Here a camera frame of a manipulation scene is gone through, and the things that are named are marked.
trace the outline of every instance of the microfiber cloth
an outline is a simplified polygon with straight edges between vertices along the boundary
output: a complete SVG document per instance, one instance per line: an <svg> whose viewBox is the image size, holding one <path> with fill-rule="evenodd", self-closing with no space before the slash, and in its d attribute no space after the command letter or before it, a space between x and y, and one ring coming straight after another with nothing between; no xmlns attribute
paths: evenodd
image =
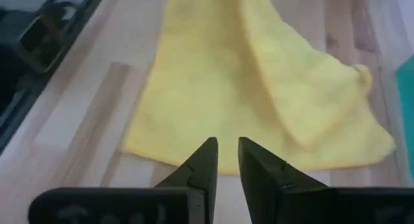
<svg viewBox="0 0 414 224"><path fill-rule="evenodd" d="M371 164L394 149L371 83L367 67L313 49L270 0L168 0L123 149L179 165L214 136L219 172L238 174L244 136L302 170Z"/></svg>

